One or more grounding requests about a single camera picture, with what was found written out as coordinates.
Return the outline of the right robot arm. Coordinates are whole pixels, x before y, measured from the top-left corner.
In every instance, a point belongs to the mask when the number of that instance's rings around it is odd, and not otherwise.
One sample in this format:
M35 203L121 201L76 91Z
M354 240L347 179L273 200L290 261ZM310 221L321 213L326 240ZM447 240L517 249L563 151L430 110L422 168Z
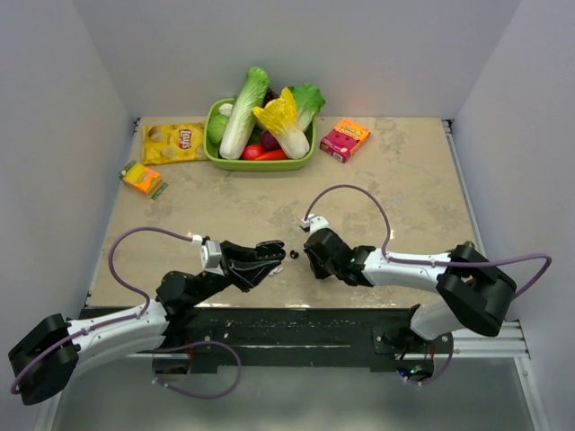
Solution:
M402 286L436 293L400 331L402 346L419 353L432 339L460 329L496 337L517 291L516 282L474 248L459 244L437 255L384 253L350 248L330 228L310 234L304 245L317 279L334 276L349 286Z

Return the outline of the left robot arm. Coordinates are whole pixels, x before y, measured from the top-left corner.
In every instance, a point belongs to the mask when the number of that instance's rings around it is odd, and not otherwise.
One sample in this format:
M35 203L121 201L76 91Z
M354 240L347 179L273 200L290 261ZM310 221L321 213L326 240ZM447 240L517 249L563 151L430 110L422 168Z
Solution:
M139 306L83 320L57 313L41 320L8 353L14 373L10 391L34 405L61 392L73 374L145 351L176 352L186 341L186 326L196 305L235 286L247 293L286 257L281 241L252 248L207 241L200 248L196 275L165 274L156 297Z

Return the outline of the black earbud charging case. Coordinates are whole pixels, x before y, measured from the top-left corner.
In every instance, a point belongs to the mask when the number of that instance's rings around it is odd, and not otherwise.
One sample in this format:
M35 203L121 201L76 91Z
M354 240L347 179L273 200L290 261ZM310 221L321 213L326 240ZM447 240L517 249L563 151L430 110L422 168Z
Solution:
M280 240L259 242L255 246L256 259L259 261L282 261L286 257L285 243Z

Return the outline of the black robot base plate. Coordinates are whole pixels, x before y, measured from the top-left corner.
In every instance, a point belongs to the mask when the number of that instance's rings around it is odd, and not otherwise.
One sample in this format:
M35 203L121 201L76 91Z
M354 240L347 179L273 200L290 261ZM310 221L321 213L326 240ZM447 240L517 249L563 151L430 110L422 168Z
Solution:
M78 320L125 310L88 308ZM195 307L196 317L170 351L188 354L191 370L220 366L362 367L427 378L431 353L451 349L448 333L422 339L410 331L413 309Z

